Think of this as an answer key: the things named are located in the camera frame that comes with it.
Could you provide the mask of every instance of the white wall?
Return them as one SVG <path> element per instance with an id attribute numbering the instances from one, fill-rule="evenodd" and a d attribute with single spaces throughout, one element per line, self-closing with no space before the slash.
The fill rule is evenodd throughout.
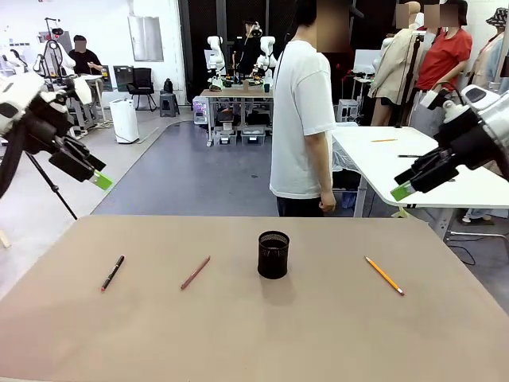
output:
<path id="1" fill-rule="evenodd" d="M 164 62 L 134 62 L 127 21 L 130 9 L 136 16 L 159 17 Z M 0 0 L 0 29 L 8 26 L 7 34 L 14 42 L 36 46 L 36 36 L 46 30 L 46 17 L 59 18 L 60 27 L 68 30 L 71 38 L 76 34 L 87 38 L 87 47 L 97 54 L 102 64 L 110 67 L 114 86 L 113 65 L 152 68 L 157 93 L 166 78 L 170 78 L 179 103 L 185 102 L 178 0 Z M 118 97 L 119 93 L 104 94 L 105 101 Z"/>
<path id="2" fill-rule="evenodd" d="M 495 14 L 497 8 L 507 8 L 509 0 L 467 0 L 468 25 L 465 27 L 473 39 L 472 54 L 468 68 L 471 68 L 479 56 L 479 51 L 488 40 L 496 35 L 496 28 L 488 25 L 486 20 Z"/>

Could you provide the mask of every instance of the white floor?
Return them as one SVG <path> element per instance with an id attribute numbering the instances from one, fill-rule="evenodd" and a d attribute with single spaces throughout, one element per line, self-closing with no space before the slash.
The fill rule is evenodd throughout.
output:
<path id="1" fill-rule="evenodd" d="M 119 145 L 113 129 L 97 129 L 82 139 L 91 153 L 107 164 L 103 170 L 114 182 L 145 153 L 168 125 L 192 120 L 192 112 L 181 107 L 176 118 L 160 118 L 159 111 L 138 111 L 140 144 Z M 75 214 L 88 215 L 107 192 L 92 183 L 79 183 L 48 162 L 49 155 L 36 156 Z M 0 248 L 0 298 L 35 264 L 71 226 L 72 216 L 48 187 L 29 159 L 23 155 L 9 190 L 0 199 L 0 229 L 12 246 Z"/>

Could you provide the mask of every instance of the cup on table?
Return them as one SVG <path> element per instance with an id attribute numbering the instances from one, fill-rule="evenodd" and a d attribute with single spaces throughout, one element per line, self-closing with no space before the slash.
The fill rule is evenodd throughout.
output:
<path id="1" fill-rule="evenodd" d="M 278 231 L 258 238 L 258 273 L 266 279 L 280 279 L 288 272 L 289 237 Z"/>

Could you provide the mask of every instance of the red t-shirt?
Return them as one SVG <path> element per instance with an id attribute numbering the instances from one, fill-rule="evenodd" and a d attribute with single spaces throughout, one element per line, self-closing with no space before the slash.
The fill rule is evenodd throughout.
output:
<path id="1" fill-rule="evenodd" d="M 419 79 L 415 85 L 417 89 L 431 90 L 440 78 L 449 73 L 461 61 L 470 58 L 472 36 L 463 29 L 458 30 L 453 38 L 448 40 L 445 39 L 446 34 L 445 31 L 442 32 L 426 54 L 419 72 Z M 456 76 L 449 82 L 456 85 L 457 80 Z M 448 85 L 444 86 L 449 90 L 453 89 Z"/>

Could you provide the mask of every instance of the person's hand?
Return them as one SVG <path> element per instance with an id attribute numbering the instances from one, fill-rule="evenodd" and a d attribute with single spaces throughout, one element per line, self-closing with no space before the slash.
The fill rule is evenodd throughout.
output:
<path id="1" fill-rule="evenodd" d="M 336 197 L 334 197 L 332 190 L 322 192 L 320 197 L 320 209 L 323 212 L 332 212 L 336 209 Z"/>

